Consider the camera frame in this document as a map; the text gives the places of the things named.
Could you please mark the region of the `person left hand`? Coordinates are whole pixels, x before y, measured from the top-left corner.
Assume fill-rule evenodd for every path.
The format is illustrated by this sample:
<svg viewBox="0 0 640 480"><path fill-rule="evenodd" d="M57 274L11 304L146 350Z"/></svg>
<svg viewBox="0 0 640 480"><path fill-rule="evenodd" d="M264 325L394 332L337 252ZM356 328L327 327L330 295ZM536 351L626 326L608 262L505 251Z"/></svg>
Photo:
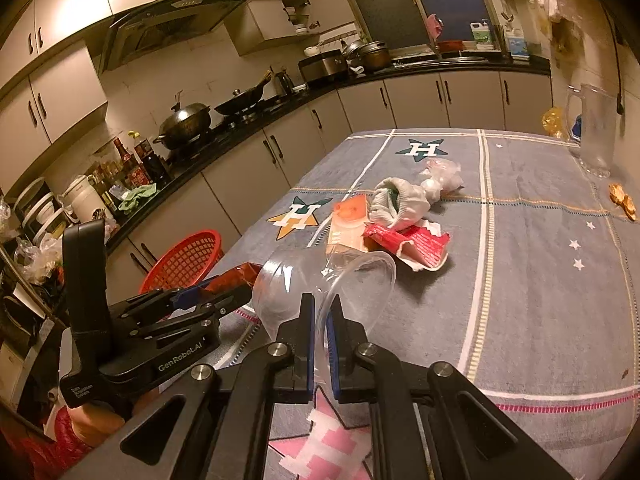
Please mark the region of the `person left hand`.
<svg viewBox="0 0 640 480"><path fill-rule="evenodd" d="M127 419L103 404L87 403L78 408L68 408L67 414L74 435L89 448L100 446L127 422Z"/></svg>

